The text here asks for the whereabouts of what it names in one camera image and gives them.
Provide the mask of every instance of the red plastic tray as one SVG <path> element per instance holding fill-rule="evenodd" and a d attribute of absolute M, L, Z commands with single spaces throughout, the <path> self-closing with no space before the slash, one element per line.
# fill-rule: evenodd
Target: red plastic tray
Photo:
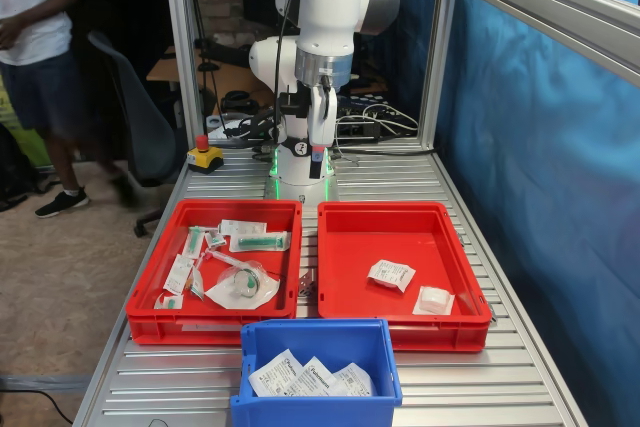
<path fill-rule="evenodd" d="M 221 220 L 266 222 L 268 232 L 291 232 L 285 252 L 230 254 L 255 260 L 272 277 L 281 277 L 276 296 L 256 310 L 227 310 L 205 296 L 204 301 L 185 293 L 182 309 L 154 310 L 177 254 L 182 253 L 189 226 L 215 227 Z M 298 300 L 302 205 L 284 200 L 183 200 L 179 202 L 127 303 L 133 340 L 139 344 L 240 345 L 242 325 L 267 319 L 294 318 Z M 228 247 L 221 252 L 229 253 Z M 205 291 L 229 267 L 218 259 L 202 263 Z"/>
<path fill-rule="evenodd" d="M 367 278 L 381 259 L 416 270 L 404 294 Z M 455 294 L 451 315 L 413 315 L 421 286 Z M 318 312 L 385 318 L 398 350 L 480 351 L 491 323 L 447 210 L 435 202 L 320 204 Z"/>

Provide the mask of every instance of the blue plastic bin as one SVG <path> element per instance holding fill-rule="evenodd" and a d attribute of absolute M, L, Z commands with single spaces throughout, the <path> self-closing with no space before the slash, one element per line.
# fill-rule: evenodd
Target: blue plastic bin
<path fill-rule="evenodd" d="M 251 372 L 290 349 L 305 365 L 317 357 L 331 372 L 355 362 L 376 397 L 258 397 Z M 242 329 L 242 381 L 231 398 L 234 427 L 391 427 L 402 390 L 386 320 L 270 320 Z"/>

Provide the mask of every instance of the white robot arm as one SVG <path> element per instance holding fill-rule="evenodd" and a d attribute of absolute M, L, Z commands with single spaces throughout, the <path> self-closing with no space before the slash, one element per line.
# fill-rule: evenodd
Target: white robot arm
<path fill-rule="evenodd" d="M 400 0 L 291 1 L 289 19 L 300 36 L 285 37 L 280 46 L 277 93 L 284 132 L 278 136 L 275 175 L 289 185 L 309 186 L 331 172 L 325 151 L 335 135 L 336 93 L 351 78 L 353 34 L 382 32 L 395 20 Z M 287 2 L 276 0 L 281 13 Z M 253 72 L 272 89 L 277 47 L 272 37 L 257 42 L 250 54 Z"/>

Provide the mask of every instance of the yellow base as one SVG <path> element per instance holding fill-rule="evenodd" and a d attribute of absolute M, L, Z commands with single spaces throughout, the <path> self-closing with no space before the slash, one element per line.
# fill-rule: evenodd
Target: yellow base
<path fill-rule="evenodd" d="M 187 154 L 187 163 L 200 169 L 207 170 L 215 159 L 224 159 L 222 150 L 217 147 L 209 147 L 207 152 L 192 149 Z"/>

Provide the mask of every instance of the brick wall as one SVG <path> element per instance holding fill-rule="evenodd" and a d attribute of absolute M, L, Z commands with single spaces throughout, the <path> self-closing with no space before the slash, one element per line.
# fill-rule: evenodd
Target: brick wall
<path fill-rule="evenodd" d="M 222 45 L 240 47 L 263 40 L 276 32 L 245 20 L 242 0 L 199 0 L 205 35 Z"/>

